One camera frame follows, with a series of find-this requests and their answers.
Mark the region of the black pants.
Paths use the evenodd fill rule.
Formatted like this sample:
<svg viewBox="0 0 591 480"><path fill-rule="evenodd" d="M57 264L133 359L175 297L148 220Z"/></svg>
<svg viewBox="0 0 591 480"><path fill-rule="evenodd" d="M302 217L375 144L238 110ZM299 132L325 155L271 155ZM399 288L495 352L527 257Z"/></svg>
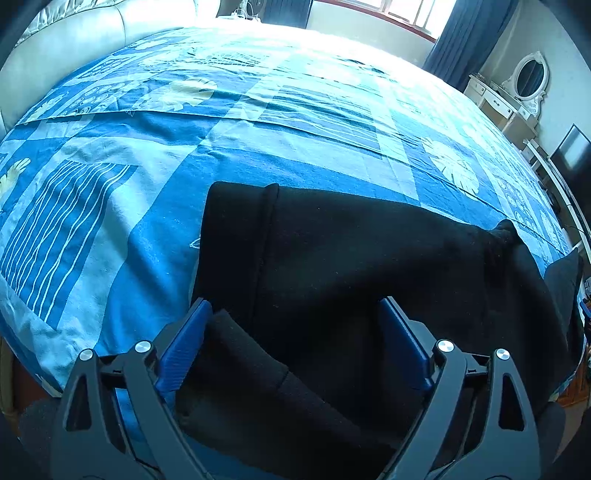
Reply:
<svg viewBox="0 0 591 480"><path fill-rule="evenodd" d="M507 349L540 413L574 372L578 255L540 271L514 225L406 203L217 182L194 293L211 302L176 395L185 433L288 479L374 479L421 408L379 320L405 314L467 353Z"/></svg>

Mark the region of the blue patterned bed sheet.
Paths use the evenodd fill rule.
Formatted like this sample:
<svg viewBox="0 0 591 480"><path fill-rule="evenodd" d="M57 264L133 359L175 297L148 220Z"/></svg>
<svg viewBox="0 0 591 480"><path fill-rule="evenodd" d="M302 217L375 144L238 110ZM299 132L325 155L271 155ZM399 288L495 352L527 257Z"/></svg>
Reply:
<svg viewBox="0 0 591 480"><path fill-rule="evenodd" d="M50 478L79 353L124 354L204 299L194 286L214 183L406 203L485 230L506 220L540 271L578 255L530 165L463 94L288 27L178 28L89 63L8 133L1 181L1 328L60 395L53 432L29 428ZM207 479L288 479L185 433L182 384L167 405Z"/></svg>

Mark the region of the white tv stand shelf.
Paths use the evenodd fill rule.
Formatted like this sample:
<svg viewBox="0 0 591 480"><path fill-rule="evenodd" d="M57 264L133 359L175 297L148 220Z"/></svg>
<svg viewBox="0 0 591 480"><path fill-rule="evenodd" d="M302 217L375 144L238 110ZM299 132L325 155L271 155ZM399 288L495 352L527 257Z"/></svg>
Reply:
<svg viewBox="0 0 591 480"><path fill-rule="evenodd" d="M557 195L557 203L565 209L565 216L570 219L569 227L565 228L568 239L583 256L586 263L590 264L590 227L570 187L552 161L538 152L536 142L526 140L525 146L526 151L533 156L533 170L545 172L549 189Z"/></svg>

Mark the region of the black flat television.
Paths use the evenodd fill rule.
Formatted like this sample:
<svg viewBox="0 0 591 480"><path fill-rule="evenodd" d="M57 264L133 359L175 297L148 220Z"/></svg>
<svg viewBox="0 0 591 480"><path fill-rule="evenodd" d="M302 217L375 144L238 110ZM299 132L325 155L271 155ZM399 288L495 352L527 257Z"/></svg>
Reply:
<svg viewBox="0 0 591 480"><path fill-rule="evenodd" d="M590 201L591 145L589 138L573 124L551 161L578 201Z"/></svg>

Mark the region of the white dressing table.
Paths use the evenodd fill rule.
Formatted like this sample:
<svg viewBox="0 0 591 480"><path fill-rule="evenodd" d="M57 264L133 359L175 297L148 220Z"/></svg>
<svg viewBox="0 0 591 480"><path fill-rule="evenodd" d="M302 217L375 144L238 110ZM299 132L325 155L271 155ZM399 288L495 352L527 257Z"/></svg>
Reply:
<svg viewBox="0 0 591 480"><path fill-rule="evenodd" d="M489 85L478 75L470 75L464 94L489 120L523 151L537 137L538 120L501 87Z"/></svg>

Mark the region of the white oval mirror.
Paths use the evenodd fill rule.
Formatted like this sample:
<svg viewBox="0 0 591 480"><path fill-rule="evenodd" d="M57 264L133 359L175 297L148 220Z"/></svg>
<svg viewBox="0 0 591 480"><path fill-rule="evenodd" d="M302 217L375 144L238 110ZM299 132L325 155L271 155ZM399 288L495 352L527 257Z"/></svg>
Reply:
<svg viewBox="0 0 591 480"><path fill-rule="evenodd" d="M550 70L540 51L523 57L502 88L516 99L531 116L540 116L541 103L549 84Z"/></svg>

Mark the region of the cream tufted leather headboard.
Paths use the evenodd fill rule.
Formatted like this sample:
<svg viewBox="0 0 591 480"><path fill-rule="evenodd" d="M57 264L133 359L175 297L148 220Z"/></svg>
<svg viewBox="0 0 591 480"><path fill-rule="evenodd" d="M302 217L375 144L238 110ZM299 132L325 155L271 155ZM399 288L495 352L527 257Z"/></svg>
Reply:
<svg viewBox="0 0 591 480"><path fill-rule="evenodd" d="M51 1L1 67L1 134L67 75L151 34L217 16L218 1Z"/></svg>

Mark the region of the dark blue curtain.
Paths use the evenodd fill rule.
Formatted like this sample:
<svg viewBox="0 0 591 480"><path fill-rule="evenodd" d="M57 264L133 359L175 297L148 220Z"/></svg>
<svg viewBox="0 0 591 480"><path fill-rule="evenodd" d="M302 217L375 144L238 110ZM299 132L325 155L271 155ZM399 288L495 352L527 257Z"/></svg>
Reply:
<svg viewBox="0 0 591 480"><path fill-rule="evenodd" d="M423 69L463 92L512 19L517 0L457 1Z"/></svg>

